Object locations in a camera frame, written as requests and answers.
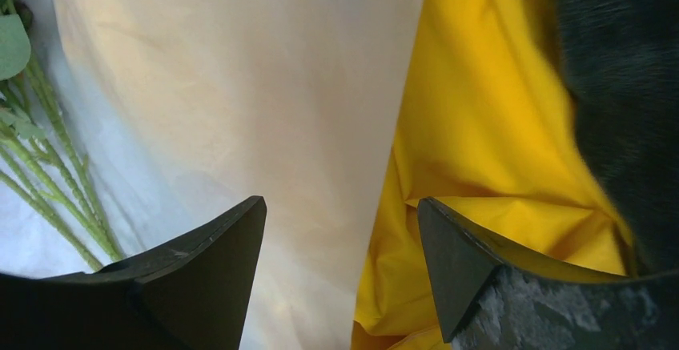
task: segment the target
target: green leaf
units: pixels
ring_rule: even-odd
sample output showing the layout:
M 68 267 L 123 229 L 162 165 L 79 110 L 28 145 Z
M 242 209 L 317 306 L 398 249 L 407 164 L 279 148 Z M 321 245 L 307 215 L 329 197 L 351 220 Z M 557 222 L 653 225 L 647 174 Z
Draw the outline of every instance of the green leaf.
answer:
M 30 40 L 19 15 L 0 16 L 0 80 L 19 74 L 29 59 Z
M 12 109 L 12 112 L 14 112 L 14 115 L 17 116 L 17 118 L 25 122 L 31 123 L 30 116 L 28 116 L 28 114 L 24 112 L 24 110 L 21 108 L 19 104 L 11 103 L 10 108 Z
M 45 132 L 36 127 L 29 119 L 23 119 L 8 111 L 6 108 L 0 108 L 0 122 L 13 127 L 17 131 L 17 134 L 24 139 L 44 139 L 46 137 Z

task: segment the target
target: green stem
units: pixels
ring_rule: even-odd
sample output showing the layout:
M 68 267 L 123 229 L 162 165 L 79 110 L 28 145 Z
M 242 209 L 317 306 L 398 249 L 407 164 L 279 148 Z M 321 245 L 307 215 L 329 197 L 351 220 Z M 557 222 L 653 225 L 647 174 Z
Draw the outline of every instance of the green stem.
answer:
M 33 151 L 35 151 L 35 154 L 39 156 L 40 159 L 49 160 L 49 156 L 47 156 L 47 153 L 42 149 L 42 147 L 40 147 L 38 142 L 36 142 L 35 138 L 31 138 L 29 143 L 33 148 Z
M 18 183 L 16 183 L 11 177 L 9 177 L 5 172 L 0 171 L 0 181 L 4 182 L 9 188 L 11 188 L 15 193 L 17 193 L 24 202 L 28 203 L 34 210 L 36 210 L 40 216 L 42 216 L 54 229 L 56 229 L 59 234 L 61 234 L 75 249 L 78 251 L 80 256 L 87 262 L 87 264 L 94 271 L 98 271 L 102 268 L 102 263 L 92 254 L 90 249 L 88 249 L 78 238 L 75 237 L 73 232 L 68 228 L 63 219 L 56 213 L 56 211 L 45 201 L 43 197 L 40 196 L 38 189 L 29 181 L 26 174 L 19 167 L 19 165 L 12 159 L 11 155 L 5 151 L 4 148 L 0 148 L 0 155 L 4 158 L 10 168 L 14 171 L 16 176 L 22 182 L 24 187 L 33 194 L 31 197 L 28 192 L 26 192 Z
M 21 142 L 16 139 L 16 137 L 8 138 L 5 140 L 6 145 L 14 152 L 15 155 L 19 159 L 21 159 L 24 164 L 28 167 L 29 170 L 33 171 L 33 173 L 40 179 L 41 182 L 45 184 L 47 189 L 51 192 L 50 196 L 54 197 L 55 201 L 60 202 L 63 204 L 68 211 L 80 222 L 80 224 L 87 230 L 90 235 L 92 235 L 92 238 L 97 242 L 99 246 L 113 259 L 113 260 L 118 260 L 115 259 L 115 252 L 112 250 L 112 247 L 107 244 L 106 237 L 103 234 L 103 231 L 100 231 L 98 229 L 98 226 L 95 224 L 93 225 L 92 223 L 89 223 L 87 219 L 85 219 L 85 216 L 78 210 L 78 208 L 75 206 L 75 204 L 66 196 L 66 194 L 63 193 L 63 191 L 57 186 L 57 184 L 50 178 L 50 176 L 45 172 L 45 170 L 42 169 L 40 164 L 35 161 L 33 156 L 30 154 L 30 151 L 28 151 L 22 144 Z
M 14 82 L 14 85 L 19 90 L 19 94 L 23 99 L 22 105 L 24 112 L 30 115 L 30 100 L 28 100 L 28 91 L 26 91 L 26 80 L 24 79 L 23 74 L 19 74 L 12 78 L 11 80 Z
M 68 170 L 68 167 L 66 167 L 66 164 L 59 156 L 58 152 L 52 146 L 52 143 L 50 143 L 49 140 L 45 139 L 42 141 L 42 145 L 45 147 L 45 151 L 39 149 L 38 153 L 42 152 L 43 154 L 46 154 L 46 158 L 50 160 L 50 163 L 54 164 L 54 166 L 57 167 L 57 169 L 59 170 L 59 174 L 61 174 L 64 180 L 66 181 L 66 185 L 70 188 L 70 192 L 78 201 L 78 204 L 80 205 L 82 211 L 85 213 L 85 216 L 89 220 L 96 221 L 97 217 L 96 215 L 94 215 L 94 212 L 92 211 L 90 204 L 87 202 L 85 195 L 82 194 L 82 191 L 78 186 L 78 183 L 75 182 L 73 175 Z
M 24 106 L 24 103 L 19 99 L 19 97 L 10 89 L 10 83 L 9 82 L 4 82 L 2 84 L 2 93 L 5 95 L 5 98 L 7 98 L 7 102 L 9 103 L 18 103 L 22 107 Z
M 58 103 L 55 100 L 56 95 L 54 94 L 54 89 L 50 83 L 47 82 L 45 75 L 43 74 L 42 69 L 40 68 L 34 55 L 31 56 L 31 59 L 28 63 L 26 75 L 28 75 L 28 79 L 31 81 L 31 86 L 34 88 L 40 104 L 45 109 L 47 117 L 54 128 L 57 138 L 64 147 L 66 156 L 70 160 L 71 165 L 74 167 L 75 173 L 78 176 L 78 180 L 82 184 L 82 188 L 84 189 L 87 198 L 92 204 L 93 211 L 97 216 L 96 220 L 105 231 L 107 240 L 111 242 L 111 246 L 115 252 L 115 257 L 112 256 L 111 258 L 114 260 L 121 260 L 123 255 L 119 246 L 119 242 L 115 238 L 115 235 L 110 228 L 110 223 L 106 217 L 106 212 L 103 209 L 102 203 L 94 191 L 94 186 L 87 175 L 84 165 L 78 158 L 78 153 L 75 151 L 73 142 L 70 140 L 70 136 L 66 131 L 66 125 L 59 114 L 59 108 Z

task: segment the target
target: yellow fabric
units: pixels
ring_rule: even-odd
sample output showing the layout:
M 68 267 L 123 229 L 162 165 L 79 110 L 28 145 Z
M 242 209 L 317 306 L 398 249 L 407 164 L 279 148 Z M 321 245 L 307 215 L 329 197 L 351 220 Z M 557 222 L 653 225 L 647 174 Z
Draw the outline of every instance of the yellow fabric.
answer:
M 426 196 L 558 259 L 625 273 L 620 218 L 573 141 L 555 25 L 552 0 L 425 0 L 358 290 L 355 350 L 448 348 L 416 223 Z

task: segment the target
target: black fabric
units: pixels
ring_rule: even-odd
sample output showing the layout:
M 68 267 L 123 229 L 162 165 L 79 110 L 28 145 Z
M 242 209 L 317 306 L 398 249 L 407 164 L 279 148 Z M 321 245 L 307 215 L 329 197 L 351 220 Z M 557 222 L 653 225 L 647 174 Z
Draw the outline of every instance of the black fabric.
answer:
M 679 268 L 679 0 L 557 0 L 575 136 L 651 272 Z

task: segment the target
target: white fabric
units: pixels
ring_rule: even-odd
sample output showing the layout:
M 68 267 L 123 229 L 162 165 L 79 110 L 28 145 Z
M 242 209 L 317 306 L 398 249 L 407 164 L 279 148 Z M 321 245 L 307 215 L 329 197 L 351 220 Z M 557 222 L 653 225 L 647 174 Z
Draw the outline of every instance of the white fabric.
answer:
M 348 348 L 422 0 L 25 1 L 128 254 L 263 195 L 241 348 Z M 0 270 L 86 270 L 2 198 Z

